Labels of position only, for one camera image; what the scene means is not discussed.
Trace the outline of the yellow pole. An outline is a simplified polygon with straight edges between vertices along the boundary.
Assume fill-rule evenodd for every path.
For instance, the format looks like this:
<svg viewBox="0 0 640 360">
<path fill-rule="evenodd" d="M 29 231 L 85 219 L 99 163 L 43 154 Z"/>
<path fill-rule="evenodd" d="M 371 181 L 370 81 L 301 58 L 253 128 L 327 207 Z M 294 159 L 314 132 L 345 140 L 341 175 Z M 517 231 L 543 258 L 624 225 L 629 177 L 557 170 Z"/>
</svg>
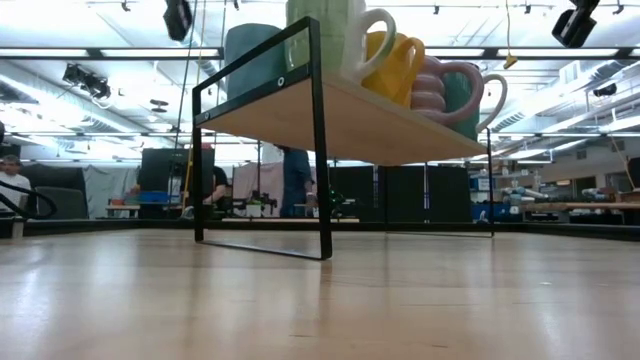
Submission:
<svg viewBox="0 0 640 360">
<path fill-rule="evenodd" d="M 185 175 L 184 175 L 184 182 L 183 182 L 184 189 L 182 192 L 182 202 L 181 202 L 183 213 L 186 211 L 188 207 L 192 168 L 193 168 L 193 145 L 190 144 L 190 148 L 188 149 L 188 156 L 186 159 Z"/>
</svg>

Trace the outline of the pink cloth cover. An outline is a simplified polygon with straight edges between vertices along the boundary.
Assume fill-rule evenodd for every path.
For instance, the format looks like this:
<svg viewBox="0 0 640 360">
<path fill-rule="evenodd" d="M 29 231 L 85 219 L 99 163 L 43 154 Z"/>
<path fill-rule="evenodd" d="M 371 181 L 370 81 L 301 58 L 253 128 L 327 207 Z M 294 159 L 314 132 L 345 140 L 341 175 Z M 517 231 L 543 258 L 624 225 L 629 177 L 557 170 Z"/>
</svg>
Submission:
<svg viewBox="0 0 640 360">
<path fill-rule="evenodd" d="M 281 202 L 284 188 L 283 163 L 247 163 L 236 167 L 232 176 L 234 198 L 249 198 L 254 190 Z"/>
</svg>

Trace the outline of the blue storage bins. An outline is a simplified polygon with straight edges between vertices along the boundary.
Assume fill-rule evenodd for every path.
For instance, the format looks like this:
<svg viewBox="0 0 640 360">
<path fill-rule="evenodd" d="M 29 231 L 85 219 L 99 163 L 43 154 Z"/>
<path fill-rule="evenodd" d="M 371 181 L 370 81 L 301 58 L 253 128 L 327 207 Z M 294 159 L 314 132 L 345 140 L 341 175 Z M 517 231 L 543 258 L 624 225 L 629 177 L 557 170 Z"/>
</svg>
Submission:
<svg viewBox="0 0 640 360">
<path fill-rule="evenodd" d="M 498 188 L 488 176 L 471 177 L 471 214 L 474 222 L 514 223 L 522 220 L 522 194 L 517 188 Z"/>
</svg>

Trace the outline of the wooden shelf with black frame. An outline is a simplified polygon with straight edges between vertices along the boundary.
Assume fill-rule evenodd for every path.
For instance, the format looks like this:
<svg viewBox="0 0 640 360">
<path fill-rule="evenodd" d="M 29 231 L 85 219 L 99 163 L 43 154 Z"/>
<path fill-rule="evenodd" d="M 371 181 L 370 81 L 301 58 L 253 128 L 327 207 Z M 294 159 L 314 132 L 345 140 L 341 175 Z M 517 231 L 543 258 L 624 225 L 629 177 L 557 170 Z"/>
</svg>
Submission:
<svg viewBox="0 0 640 360">
<path fill-rule="evenodd" d="M 319 22 L 304 17 L 260 43 L 192 90 L 194 238 L 206 243 L 201 190 L 203 130 L 284 145 L 315 153 L 319 205 L 319 260 L 333 255 L 329 158 L 382 166 L 428 163 L 479 155 L 485 148 L 455 131 L 403 108 L 321 65 Z M 205 89 L 304 32 L 308 63 L 214 108 L 201 105 Z"/>
</svg>

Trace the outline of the dark grey chair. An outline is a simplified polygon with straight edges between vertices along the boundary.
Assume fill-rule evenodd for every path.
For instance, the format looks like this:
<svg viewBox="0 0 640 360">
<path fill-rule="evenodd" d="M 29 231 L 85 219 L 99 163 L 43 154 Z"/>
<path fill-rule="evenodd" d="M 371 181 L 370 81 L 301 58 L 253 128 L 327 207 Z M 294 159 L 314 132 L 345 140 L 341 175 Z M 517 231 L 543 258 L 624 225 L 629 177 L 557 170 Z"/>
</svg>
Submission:
<svg viewBox="0 0 640 360">
<path fill-rule="evenodd" d="M 23 168 L 34 191 L 50 198 L 57 212 L 50 220 L 88 219 L 86 184 L 81 168 L 53 167 L 35 164 Z"/>
</svg>

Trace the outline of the green and white mug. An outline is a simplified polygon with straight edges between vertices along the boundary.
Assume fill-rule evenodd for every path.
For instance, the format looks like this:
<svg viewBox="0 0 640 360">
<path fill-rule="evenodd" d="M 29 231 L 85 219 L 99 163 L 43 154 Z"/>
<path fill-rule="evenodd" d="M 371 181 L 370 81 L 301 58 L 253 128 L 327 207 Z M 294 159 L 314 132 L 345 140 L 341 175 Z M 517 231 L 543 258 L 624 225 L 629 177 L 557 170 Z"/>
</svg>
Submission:
<svg viewBox="0 0 640 360">
<path fill-rule="evenodd" d="M 323 71 L 360 84 L 383 65 L 397 35 L 395 19 L 384 9 L 368 9 L 366 0 L 287 0 L 289 25 L 311 17 L 319 22 Z M 386 26 L 379 45 L 367 44 L 368 30 Z"/>
</svg>

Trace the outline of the teal glazed ceramic mug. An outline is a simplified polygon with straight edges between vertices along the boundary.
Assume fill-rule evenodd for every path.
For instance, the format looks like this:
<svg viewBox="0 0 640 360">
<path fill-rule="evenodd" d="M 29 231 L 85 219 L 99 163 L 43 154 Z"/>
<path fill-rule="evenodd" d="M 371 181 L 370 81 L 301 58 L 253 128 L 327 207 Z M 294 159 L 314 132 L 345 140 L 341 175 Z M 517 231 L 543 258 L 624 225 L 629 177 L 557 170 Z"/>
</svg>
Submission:
<svg viewBox="0 0 640 360">
<path fill-rule="evenodd" d="M 499 82 L 501 86 L 497 104 L 480 120 L 480 103 L 485 85 Z M 444 75 L 445 114 L 450 117 L 447 126 L 471 140 L 484 130 L 502 111 L 508 93 L 506 79 L 499 74 L 482 76 L 477 70 L 471 72 L 449 72 Z"/>
</svg>

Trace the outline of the person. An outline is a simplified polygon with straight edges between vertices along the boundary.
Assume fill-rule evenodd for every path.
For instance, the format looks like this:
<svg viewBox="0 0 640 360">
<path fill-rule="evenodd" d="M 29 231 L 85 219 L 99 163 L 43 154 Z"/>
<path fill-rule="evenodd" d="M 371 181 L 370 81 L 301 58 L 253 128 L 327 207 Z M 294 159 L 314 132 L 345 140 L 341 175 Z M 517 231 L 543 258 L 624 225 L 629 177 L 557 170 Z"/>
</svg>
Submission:
<svg viewBox="0 0 640 360">
<path fill-rule="evenodd" d="M 17 156 L 6 155 L 0 161 L 0 181 L 19 187 L 22 189 L 31 189 L 28 178 L 20 175 L 21 163 Z M 7 197 L 14 205 L 25 210 L 28 201 L 28 195 L 13 189 L 0 186 L 0 194 Z"/>
<path fill-rule="evenodd" d="M 226 209 L 226 194 L 229 186 L 225 171 L 218 166 L 213 166 L 213 187 L 210 195 L 203 199 L 205 205 L 214 205 L 217 210 Z"/>
<path fill-rule="evenodd" d="M 310 217 L 317 204 L 308 153 L 278 145 L 283 153 L 282 218 Z"/>
</svg>

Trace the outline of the white cloth cover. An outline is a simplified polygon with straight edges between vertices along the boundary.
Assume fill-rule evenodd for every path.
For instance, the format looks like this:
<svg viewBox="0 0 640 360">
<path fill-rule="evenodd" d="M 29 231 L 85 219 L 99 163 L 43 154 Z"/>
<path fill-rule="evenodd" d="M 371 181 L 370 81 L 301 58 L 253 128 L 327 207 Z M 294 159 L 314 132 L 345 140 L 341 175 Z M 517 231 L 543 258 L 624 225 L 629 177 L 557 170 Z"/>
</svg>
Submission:
<svg viewBox="0 0 640 360">
<path fill-rule="evenodd" d="M 137 183 L 137 168 L 108 168 L 89 165 L 82 169 L 90 219 L 107 217 L 110 199 L 124 199 Z"/>
</svg>

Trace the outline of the pink ribbed mug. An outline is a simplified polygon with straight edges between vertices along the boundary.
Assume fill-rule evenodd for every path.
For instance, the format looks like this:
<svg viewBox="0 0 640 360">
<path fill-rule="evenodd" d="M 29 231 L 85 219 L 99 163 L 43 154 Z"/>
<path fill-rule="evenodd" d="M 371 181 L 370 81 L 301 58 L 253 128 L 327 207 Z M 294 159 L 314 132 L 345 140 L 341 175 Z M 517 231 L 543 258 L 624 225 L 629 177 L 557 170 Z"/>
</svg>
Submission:
<svg viewBox="0 0 640 360">
<path fill-rule="evenodd" d="M 413 83 L 411 109 L 432 121 L 447 125 L 450 117 L 444 112 L 446 103 L 442 77 L 449 72 L 473 70 L 477 69 L 467 62 L 441 62 L 436 57 L 426 55 L 424 64 Z"/>
</svg>

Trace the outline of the black ceiling-mounted device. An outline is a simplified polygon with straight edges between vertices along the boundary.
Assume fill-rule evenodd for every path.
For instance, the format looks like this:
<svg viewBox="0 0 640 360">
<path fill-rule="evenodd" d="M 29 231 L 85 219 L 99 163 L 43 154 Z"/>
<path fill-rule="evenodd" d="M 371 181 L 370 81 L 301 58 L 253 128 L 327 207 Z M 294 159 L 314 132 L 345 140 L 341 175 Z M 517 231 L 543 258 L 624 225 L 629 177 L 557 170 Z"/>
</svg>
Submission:
<svg viewBox="0 0 640 360">
<path fill-rule="evenodd" d="M 66 66 L 62 80 L 71 86 L 79 87 L 97 100 L 106 100 L 111 96 L 107 78 L 86 71 L 77 64 Z"/>
</svg>

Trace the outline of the yellow faceted ceramic mug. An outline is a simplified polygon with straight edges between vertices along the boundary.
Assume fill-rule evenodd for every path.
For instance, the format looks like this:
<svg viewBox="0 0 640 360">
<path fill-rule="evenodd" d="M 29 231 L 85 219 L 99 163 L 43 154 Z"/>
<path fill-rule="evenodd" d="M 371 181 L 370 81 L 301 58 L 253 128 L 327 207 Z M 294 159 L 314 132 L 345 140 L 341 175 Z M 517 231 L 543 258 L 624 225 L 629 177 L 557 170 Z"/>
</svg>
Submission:
<svg viewBox="0 0 640 360">
<path fill-rule="evenodd" d="M 410 107 L 413 83 L 424 64 L 423 42 L 398 33 L 389 56 L 361 85 L 406 108 Z"/>
</svg>

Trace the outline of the wooden background table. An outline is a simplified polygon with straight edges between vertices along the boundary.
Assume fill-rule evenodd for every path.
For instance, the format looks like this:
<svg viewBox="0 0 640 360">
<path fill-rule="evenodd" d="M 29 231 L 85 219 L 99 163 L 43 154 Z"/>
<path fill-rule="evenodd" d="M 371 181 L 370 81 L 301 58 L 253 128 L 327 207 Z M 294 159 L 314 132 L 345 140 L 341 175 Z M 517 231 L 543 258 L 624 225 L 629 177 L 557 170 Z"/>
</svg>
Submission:
<svg viewBox="0 0 640 360">
<path fill-rule="evenodd" d="M 584 202 L 556 202 L 530 203 L 520 206 L 523 212 L 565 212 L 573 209 L 608 209 L 608 210 L 640 210 L 640 203 L 584 203 Z"/>
</svg>

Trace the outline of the black partition panels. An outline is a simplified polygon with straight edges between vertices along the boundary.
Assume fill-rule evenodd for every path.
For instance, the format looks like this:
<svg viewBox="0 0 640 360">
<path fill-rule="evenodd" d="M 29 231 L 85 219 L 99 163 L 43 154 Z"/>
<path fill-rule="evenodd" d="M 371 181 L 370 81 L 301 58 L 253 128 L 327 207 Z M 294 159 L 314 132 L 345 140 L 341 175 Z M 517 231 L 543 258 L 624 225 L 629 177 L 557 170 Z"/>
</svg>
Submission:
<svg viewBox="0 0 640 360">
<path fill-rule="evenodd" d="M 470 223 L 468 172 L 442 166 L 330 169 L 334 214 L 361 222 Z"/>
</svg>

